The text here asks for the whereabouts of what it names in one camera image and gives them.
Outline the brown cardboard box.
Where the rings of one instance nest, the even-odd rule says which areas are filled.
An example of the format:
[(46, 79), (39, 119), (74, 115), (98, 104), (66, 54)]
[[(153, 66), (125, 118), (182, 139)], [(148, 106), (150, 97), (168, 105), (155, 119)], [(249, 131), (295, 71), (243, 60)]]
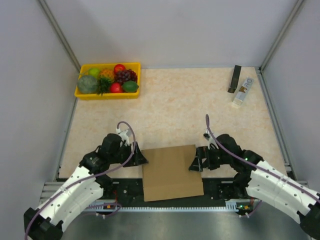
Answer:
[(204, 195), (200, 172), (190, 171), (195, 145), (145, 149), (142, 166), (144, 201), (154, 202)]

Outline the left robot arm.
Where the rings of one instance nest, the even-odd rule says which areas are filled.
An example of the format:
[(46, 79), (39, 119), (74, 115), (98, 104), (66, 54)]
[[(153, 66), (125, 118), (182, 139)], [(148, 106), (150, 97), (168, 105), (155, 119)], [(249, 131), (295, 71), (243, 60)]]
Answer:
[(110, 166), (136, 167), (148, 163), (136, 140), (126, 133), (109, 133), (94, 151), (85, 154), (64, 184), (36, 209), (23, 215), (26, 240), (59, 240), (90, 204), (114, 191)]

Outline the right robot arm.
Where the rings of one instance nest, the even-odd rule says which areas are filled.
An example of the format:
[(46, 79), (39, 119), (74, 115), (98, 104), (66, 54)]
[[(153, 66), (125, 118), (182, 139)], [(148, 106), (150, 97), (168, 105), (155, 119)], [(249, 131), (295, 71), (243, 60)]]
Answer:
[(229, 165), (236, 171), (230, 187), (239, 198), (254, 198), (291, 217), (315, 240), (320, 238), (320, 194), (271, 166), (259, 154), (241, 147), (229, 134), (203, 134), (208, 145), (197, 147), (190, 171), (216, 170)]

